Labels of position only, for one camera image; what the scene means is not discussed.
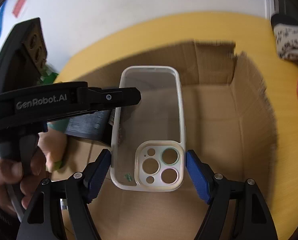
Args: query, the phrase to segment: black handle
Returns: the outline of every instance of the black handle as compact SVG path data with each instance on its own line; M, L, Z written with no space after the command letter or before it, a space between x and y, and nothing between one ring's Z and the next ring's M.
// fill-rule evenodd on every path
M37 151L38 140L38 134L29 134L22 137L15 135L10 140L3 140L0 142L0 157L2 159L22 162L24 176L28 176L31 174L30 162ZM17 216L22 221L25 209L21 204L24 195L20 190L20 184L7 185L7 191Z

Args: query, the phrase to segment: black sleeve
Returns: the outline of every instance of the black sleeve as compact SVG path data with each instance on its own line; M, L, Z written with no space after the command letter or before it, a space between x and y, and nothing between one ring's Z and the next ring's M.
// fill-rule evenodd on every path
M16 240L20 222L0 208L0 240Z

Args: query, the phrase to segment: blue gripper pad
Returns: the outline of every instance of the blue gripper pad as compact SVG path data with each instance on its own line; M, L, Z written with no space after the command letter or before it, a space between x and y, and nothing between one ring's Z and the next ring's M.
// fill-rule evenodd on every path
M102 183L104 182L109 170L110 162L110 151L108 149L103 149L96 161L88 164L90 167L84 179L84 185L88 189L88 193L86 195L88 204L98 196Z
M209 193L209 184L206 178L204 177L199 165L196 163L196 160L193 158L192 154L195 154L195 153L192 153L190 151L186 152L187 171L190 175L190 178L198 193L199 198L201 198L207 204L209 204L211 201L211 196Z

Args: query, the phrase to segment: round hole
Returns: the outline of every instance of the round hole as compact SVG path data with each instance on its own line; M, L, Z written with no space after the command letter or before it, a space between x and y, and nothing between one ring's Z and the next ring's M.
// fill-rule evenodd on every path
M166 164L174 164L178 159L178 153L174 149L166 149L161 158Z
M142 164L145 173L154 174L159 169L159 164L155 159L146 159Z
M156 153L156 151L152 148L150 148L148 151L147 151L148 155L149 156L154 156L154 154Z
M37 62L41 56L41 52L42 52L42 47L40 46L37 51L36 54L34 55L34 60Z
M37 37L36 34L34 34L34 35L31 37L31 39L30 39L30 42L29 42L29 48L30 48L30 49L33 49L33 48L36 46L37 41L38 41L38 37Z
M149 184L152 184L154 182L154 177L153 176L149 176L147 177L146 181L149 183Z
M166 169L162 172L161 179L167 184L174 183L177 179L177 172L174 169Z

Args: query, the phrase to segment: torn cardboard edge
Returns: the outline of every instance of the torn cardboard edge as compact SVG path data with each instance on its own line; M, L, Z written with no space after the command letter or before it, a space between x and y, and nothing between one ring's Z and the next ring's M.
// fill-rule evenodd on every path
M234 55L234 48L233 42L184 41L123 58L78 80L117 87L122 71L131 65L175 68L182 83L186 149L228 179L255 179L270 207L277 146L274 111L261 73L245 53ZM102 150L95 142L80 144L88 146L77 148L81 155L73 153L81 168L68 162L71 174ZM89 210L103 239L193 239L207 206L186 175L179 189L158 193L124 191L106 179ZM68 217L64 223L70 223Z

